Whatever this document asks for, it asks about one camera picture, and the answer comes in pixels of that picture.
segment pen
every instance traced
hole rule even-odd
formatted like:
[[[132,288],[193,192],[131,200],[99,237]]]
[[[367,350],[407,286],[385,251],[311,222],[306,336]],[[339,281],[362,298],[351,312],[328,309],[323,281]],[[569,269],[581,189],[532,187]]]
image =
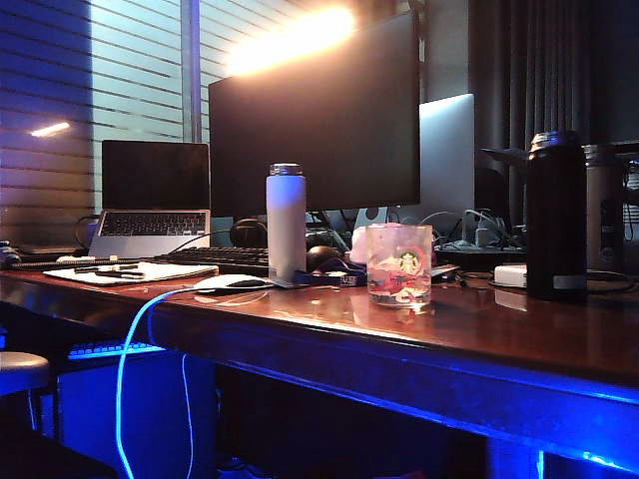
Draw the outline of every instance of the pen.
[[[144,277],[142,271],[94,271],[96,276],[107,277],[127,277],[129,279],[140,279]]]
[[[73,272],[121,271],[124,269],[135,269],[138,266],[138,264],[118,264],[116,266],[111,266],[109,269],[100,269],[102,266],[80,266],[74,267]]]

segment open laptop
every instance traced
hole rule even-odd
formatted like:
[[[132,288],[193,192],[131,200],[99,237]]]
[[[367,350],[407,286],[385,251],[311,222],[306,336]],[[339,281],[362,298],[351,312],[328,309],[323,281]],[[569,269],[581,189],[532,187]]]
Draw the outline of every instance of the open laptop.
[[[209,197],[207,145],[105,140],[103,210],[89,255],[151,257],[208,246]]]

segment computer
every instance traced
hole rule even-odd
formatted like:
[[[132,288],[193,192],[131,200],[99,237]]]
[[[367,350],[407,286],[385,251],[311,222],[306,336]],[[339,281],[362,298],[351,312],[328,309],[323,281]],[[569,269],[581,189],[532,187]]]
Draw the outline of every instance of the computer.
[[[297,163],[307,211],[419,202],[416,18],[209,85],[212,215],[266,212],[273,163]]]
[[[414,225],[429,219],[444,233],[474,208],[474,131],[472,94],[419,105],[420,199],[392,208],[392,219]]]
[[[211,232],[206,144],[105,140],[95,257],[151,257]]]

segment blue cable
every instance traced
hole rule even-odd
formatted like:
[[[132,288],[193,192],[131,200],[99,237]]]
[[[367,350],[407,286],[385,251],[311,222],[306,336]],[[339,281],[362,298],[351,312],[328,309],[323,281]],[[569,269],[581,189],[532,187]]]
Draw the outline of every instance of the blue cable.
[[[122,464],[127,473],[127,477],[129,479],[135,478],[133,475],[133,471],[131,470],[131,466],[129,465],[129,459],[127,458],[127,454],[124,451],[124,446],[122,443],[122,378],[124,376],[124,363],[127,357],[127,350],[129,349],[129,345],[131,344],[131,339],[133,338],[133,333],[138,326],[138,322],[140,322],[140,318],[147,311],[147,309],[149,309],[154,304],[164,300],[164,298],[167,296],[194,290],[196,289],[192,287],[175,289],[173,291],[164,292],[152,299],[149,299],[142,305],[142,307],[138,310],[137,314],[133,318],[131,326],[129,327],[129,332],[127,333],[127,337],[124,341],[122,354],[120,355],[120,360],[118,361],[118,378],[116,383],[116,445],[118,446],[118,454],[120,455],[120,460],[122,461]]]
[[[191,472],[193,472],[195,447],[194,447],[194,440],[193,440],[193,422],[191,420],[191,401],[189,399],[189,383],[187,381],[186,362],[187,362],[187,354],[184,354],[182,356],[182,381],[184,382],[184,397],[187,403],[187,420],[189,421],[189,445],[191,449],[190,449],[190,456],[189,456],[189,472],[187,472],[187,479],[190,479]]]

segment water bottle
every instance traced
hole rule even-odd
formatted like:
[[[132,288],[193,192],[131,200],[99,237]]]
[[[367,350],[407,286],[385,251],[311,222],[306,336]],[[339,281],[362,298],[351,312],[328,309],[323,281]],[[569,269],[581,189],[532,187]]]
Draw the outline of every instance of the water bottle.
[[[586,164],[572,131],[535,135],[527,162],[527,289],[533,297],[586,297]]]
[[[302,167],[294,163],[271,165],[267,177],[269,279],[294,286],[296,270],[307,268],[307,185]]]

